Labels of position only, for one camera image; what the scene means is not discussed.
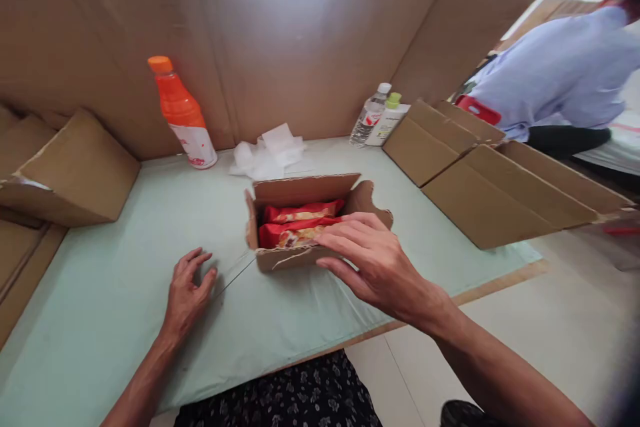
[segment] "snack bag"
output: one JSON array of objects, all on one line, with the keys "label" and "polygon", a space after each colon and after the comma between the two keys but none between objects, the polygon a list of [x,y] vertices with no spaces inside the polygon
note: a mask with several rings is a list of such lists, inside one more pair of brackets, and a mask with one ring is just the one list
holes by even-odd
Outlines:
[{"label": "snack bag", "polygon": [[264,224],[260,227],[262,248],[299,247],[309,245],[326,226],[337,224],[340,218],[315,218],[288,224]]},{"label": "snack bag", "polygon": [[276,208],[268,205],[265,208],[265,224],[286,224],[297,220],[309,220],[315,218],[334,218],[345,201],[338,199],[327,203],[308,203],[298,208]]}]

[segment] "patterned skirt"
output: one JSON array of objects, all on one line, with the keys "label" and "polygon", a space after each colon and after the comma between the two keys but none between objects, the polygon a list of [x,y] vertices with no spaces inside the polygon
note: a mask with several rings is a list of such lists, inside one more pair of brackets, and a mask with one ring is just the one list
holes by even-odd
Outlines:
[{"label": "patterned skirt", "polygon": [[[344,350],[183,406],[175,427],[378,427],[367,388]],[[447,402],[442,427],[501,427],[478,407]]]}]

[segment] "white bottle cap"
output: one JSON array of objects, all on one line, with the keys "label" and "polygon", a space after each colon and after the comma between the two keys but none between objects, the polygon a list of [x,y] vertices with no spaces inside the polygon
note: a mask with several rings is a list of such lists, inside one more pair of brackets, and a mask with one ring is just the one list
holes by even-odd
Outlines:
[{"label": "white bottle cap", "polygon": [[380,85],[378,85],[378,92],[380,93],[389,93],[389,90],[391,90],[390,83],[381,83]]}]

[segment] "light green table cover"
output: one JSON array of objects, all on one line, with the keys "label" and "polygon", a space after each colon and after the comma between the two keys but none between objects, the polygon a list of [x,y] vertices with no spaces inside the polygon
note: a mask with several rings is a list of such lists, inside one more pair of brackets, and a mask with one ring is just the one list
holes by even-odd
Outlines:
[{"label": "light green table cover", "polygon": [[[379,148],[345,138],[307,144],[316,169],[301,175],[359,171],[373,180],[373,200],[393,212],[415,267],[451,295],[540,258],[526,243],[478,250]],[[197,246],[214,253],[221,277],[161,410],[390,320],[319,268],[260,273],[245,244],[251,182],[228,175],[232,159],[223,152],[205,171],[181,156],[147,162],[117,222],[69,231],[0,352],[0,425],[98,425],[158,333],[175,262]]]}]

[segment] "floor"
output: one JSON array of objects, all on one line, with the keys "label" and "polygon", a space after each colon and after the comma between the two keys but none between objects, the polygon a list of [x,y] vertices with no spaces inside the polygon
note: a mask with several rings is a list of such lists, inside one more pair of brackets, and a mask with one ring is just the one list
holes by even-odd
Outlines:
[{"label": "floor", "polygon": [[[532,244],[551,264],[548,274],[462,308],[602,423],[629,365],[640,270],[616,270],[568,232]],[[444,401],[470,400],[433,341],[411,327],[350,347],[347,355],[386,427],[438,426]],[[151,425],[171,426],[175,415]]]}]

